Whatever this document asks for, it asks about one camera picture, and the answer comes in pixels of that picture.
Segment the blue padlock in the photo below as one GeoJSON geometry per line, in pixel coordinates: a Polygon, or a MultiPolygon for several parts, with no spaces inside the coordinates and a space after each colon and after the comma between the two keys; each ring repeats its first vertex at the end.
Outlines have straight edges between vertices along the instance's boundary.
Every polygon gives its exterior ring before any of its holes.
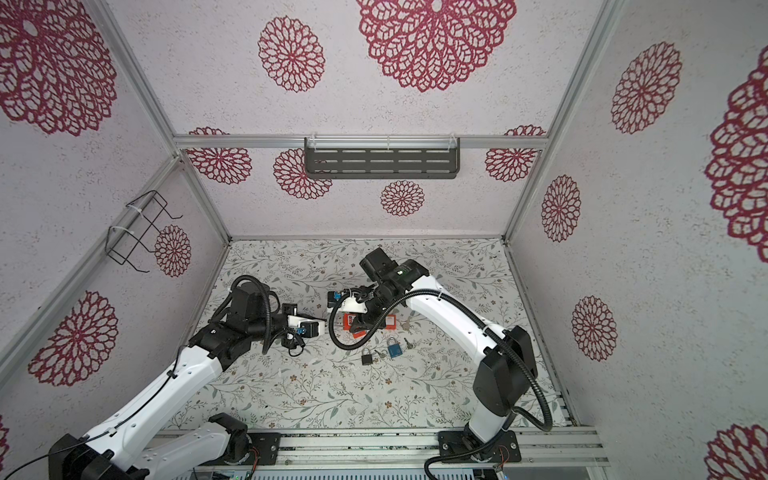
{"type": "Polygon", "coordinates": [[[402,346],[399,340],[396,339],[395,337],[390,337],[387,340],[386,346],[387,346],[388,355],[391,359],[395,359],[403,355],[402,346]]]}

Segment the black padlock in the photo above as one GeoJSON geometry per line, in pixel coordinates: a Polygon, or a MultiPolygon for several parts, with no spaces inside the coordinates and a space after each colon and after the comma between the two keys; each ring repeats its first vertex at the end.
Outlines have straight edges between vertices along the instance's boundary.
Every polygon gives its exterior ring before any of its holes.
{"type": "Polygon", "coordinates": [[[361,364],[365,366],[373,364],[373,355],[368,348],[364,348],[362,351],[361,364]]]}

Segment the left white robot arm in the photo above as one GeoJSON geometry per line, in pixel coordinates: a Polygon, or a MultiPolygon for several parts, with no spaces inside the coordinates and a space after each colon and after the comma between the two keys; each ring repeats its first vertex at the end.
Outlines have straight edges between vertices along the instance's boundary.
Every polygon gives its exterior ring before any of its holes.
{"type": "Polygon", "coordinates": [[[52,479],[173,479],[201,464],[241,465],[255,451],[247,425],[226,414],[159,447],[150,441],[199,390],[217,379],[253,343],[269,349],[301,344],[304,322],[294,304],[271,306],[275,293],[241,276],[211,321],[182,346],[153,382],[107,420],[76,438],[62,436],[48,454],[52,479]]]}

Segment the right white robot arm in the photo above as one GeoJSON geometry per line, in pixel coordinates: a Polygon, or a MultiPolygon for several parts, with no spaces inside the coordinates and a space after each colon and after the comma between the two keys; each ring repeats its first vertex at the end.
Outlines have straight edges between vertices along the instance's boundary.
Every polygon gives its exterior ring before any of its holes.
{"type": "Polygon", "coordinates": [[[377,248],[360,266],[373,284],[341,291],[332,312],[350,301],[363,305],[365,310],[358,317],[368,330],[364,339],[369,340],[396,306],[404,306],[456,342],[475,366],[472,391],[477,405],[465,427],[467,443],[490,442],[516,417],[542,431],[552,428],[551,409],[538,383],[532,339],[524,328],[505,328],[481,317],[415,260],[398,263],[377,248]]]}

